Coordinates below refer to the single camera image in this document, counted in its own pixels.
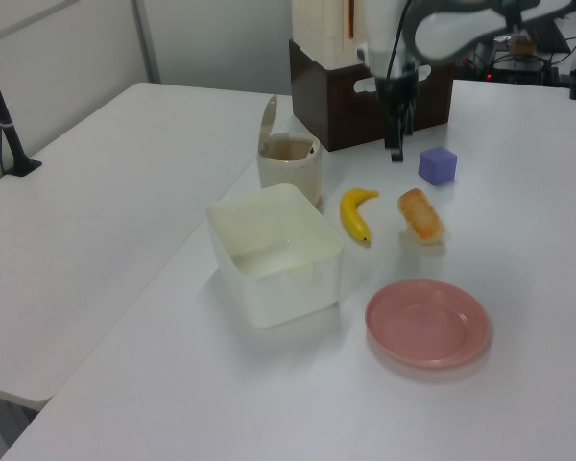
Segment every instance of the bread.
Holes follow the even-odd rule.
[[[399,211],[420,243],[438,243],[444,236],[444,223],[420,189],[412,189],[398,200]]]

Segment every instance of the banana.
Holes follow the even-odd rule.
[[[377,190],[351,189],[342,197],[339,204],[339,216],[344,228],[354,240],[368,244],[372,242],[367,223],[358,214],[357,208],[365,200],[379,195]]]

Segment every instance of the white table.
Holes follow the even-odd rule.
[[[257,119],[249,98],[242,115]],[[417,158],[439,144],[459,160],[456,182],[435,188]],[[252,162],[226,197],[257,186]],[[368,250],[339,222],[354,186],[380,191],[360,208]],[[415,186],[449,230],[441,248],[403,234],[396,199]],[[381,142],[324,153],[323,200],[346,241],[337,306],[250,327],[202,223],[4,461],[576,460],[576,102],[566,90],[456,82],[450,123],[409,139],[403,164]],[[417,371],[371,344],[368,299],[415,277],[454,283],[485,307],[493,339],[478,360]]]
[[[246,167],[267,100],[135,85],[0,180],[0,398],[53,397]]]

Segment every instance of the brown box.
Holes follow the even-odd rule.
[[[327,149],[336,151],[384,137],[375,92],[354,91],[371,76],[364,65],[326,70],[290,40],[293,113]],[[419,85],[414,130],[448,122],[454,65],[433,67]]]
[[[535,55],[538,45],[526,36],[513,36],[510,38],[508,51],[511,55]]]

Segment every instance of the white desk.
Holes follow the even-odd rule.
[[[459,157],[457,181],[434,188],[417,158],[439,144]],[[203,223],[4,461],[576,460],[576,102],[558,89],[457,82],[447,127],[416,133],[403,164],[381,146],[324,154],[324,216],[346,240],[338,306],[250,327]],[[339,222],[354,186],[380,191],[361,206],[369,250]],[[401,236],[396,199],[414,186],[448,227],[441,249]],[[256,188],[253,162],[227,196]],[[365,305],[413,277],[481,302],[486,354],[427,373],[377,351]]]
[[[135,85],[0,180],[0,398],[61,388],[251,160],[267,100]]]

